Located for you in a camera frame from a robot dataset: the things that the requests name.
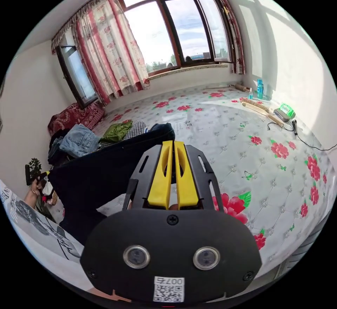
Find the person's left hand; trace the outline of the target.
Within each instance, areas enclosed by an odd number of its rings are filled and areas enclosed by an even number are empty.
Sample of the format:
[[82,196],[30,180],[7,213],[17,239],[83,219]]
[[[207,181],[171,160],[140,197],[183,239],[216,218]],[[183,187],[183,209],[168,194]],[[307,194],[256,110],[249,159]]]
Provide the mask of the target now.
[[39,197],[41,195],[41,181],[38,178],[35,178],[31,183],[30,189],[37,197]]

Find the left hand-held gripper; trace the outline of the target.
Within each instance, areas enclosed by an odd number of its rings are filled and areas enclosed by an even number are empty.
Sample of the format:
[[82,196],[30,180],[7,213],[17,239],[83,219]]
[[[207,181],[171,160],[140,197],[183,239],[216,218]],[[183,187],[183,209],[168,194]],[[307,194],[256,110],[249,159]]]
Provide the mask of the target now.
[[33,178],[33,180],[35,178],[38,178],[41,181],[41,190],[40,190],[41,195],[43,195],[43,189],[45,188],[45,186],[47,184],[47,181],[48,181],[47,177],[48,177],[49,174],[50,174],[50,171],[45,171],[45,172],[41,173],[40,175]]

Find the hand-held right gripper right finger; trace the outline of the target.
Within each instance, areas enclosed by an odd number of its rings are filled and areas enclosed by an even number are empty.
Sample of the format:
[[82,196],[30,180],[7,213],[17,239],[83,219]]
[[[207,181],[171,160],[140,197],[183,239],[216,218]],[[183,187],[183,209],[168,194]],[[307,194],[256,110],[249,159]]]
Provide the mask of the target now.
[[178,208],[195,208],[198,205],[198,193],[184,142],[174,142],[174,158]]

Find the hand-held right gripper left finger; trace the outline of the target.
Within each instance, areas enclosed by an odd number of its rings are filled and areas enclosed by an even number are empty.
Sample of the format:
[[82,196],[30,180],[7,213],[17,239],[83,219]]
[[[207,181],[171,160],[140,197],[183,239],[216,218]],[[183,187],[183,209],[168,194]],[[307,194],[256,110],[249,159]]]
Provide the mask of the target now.
[[172,167],[173,141],[165,141],[162,143],[152,186],[147,198],[149,206],[155,208],[169,207]]

